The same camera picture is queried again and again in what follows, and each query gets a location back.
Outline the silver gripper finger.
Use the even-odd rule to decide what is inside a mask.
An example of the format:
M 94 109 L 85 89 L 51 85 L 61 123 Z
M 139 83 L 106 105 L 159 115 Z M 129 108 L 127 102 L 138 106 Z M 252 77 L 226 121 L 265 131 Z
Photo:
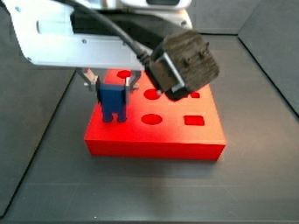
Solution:
M 138 81 L 142 77 L 142 72 L 133 70 L 130 72 L 130 76 L 126 78 L 126 90 L 133 93 L 139 89 Z
M 86 67 L 78 67 L 77 74 L 83 79 L 83 84 L 89 88 L 89 90 L 95 91 L 99 77 L 94 74 L 93 70 Z

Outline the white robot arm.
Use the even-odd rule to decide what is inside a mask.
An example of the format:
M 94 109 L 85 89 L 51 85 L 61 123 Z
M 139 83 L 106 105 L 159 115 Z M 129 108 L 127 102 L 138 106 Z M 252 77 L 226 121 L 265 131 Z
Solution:
M 193 28 L 193 0 L 0 0 L 23 56 L 41 66 L 145 70 L 165 92 L 188 87 L 166 39 Z

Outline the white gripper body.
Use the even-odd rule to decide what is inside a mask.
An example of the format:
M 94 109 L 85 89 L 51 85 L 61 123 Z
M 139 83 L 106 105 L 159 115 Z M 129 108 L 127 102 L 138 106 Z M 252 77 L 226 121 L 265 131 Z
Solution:
M 74 9 L 53 0 L 3 0 L 23 56 L 35 64 L 142 70 L 119 37 L 75 33 Z

